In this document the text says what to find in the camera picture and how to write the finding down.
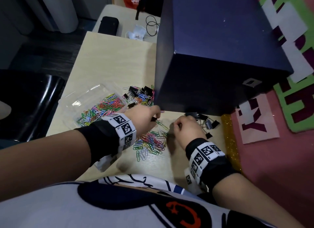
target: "navy cardboard box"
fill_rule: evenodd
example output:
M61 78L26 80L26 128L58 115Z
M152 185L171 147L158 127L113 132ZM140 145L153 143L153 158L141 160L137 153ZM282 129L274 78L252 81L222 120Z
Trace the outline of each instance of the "navy cardboard box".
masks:
M258 0L164 0L155 104L231 113L293 73Z

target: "light wooden desk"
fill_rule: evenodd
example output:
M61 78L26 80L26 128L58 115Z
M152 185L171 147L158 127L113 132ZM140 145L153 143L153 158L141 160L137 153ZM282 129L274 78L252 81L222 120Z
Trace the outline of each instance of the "light wooden desk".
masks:
M121 88L131 85L150 86L154 84L155 58L155 43L87 32L62 97L85 85L97 85L104 80L111 80ZM162 123L169 127L181 115L183 113L166 111L161 115ZM211 118L221 122L220 117ZM62 121L62 108L58 106L47 135L67 130ZM210 133L213 135L210 141L225 152L222 125ZM169 140L167 144L169 146L162 155L149 154L147 160L140 162L137 162L136 152L129 147L105 172L100 173L92 166L78 180L92 181L104 176L137 173L166 179L186 188L183 170L188 167L188 160L185 152L174 140Z

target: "black chair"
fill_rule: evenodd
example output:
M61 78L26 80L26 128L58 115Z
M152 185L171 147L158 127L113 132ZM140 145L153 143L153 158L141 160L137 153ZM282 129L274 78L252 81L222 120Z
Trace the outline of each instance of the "black chair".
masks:
M12 108L0 120L0 139L26 142L44 137L64 84L57 76L0 70L0 101Z

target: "clear plastic container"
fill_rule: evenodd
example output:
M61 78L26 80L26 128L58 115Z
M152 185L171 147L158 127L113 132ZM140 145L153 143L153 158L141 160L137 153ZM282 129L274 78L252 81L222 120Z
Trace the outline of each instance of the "clear plastic container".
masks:
M59 105L63 109L62 121L64 125L71 130L79 128L80 125L77 121L82 117L82 113L88 111L111 94L116 94L124 104L124 107L116 112L125 112L128 104L122 97L122 89L119 89L113 83L105 82L98 84L84 91L74 91L66 97L61 98Z

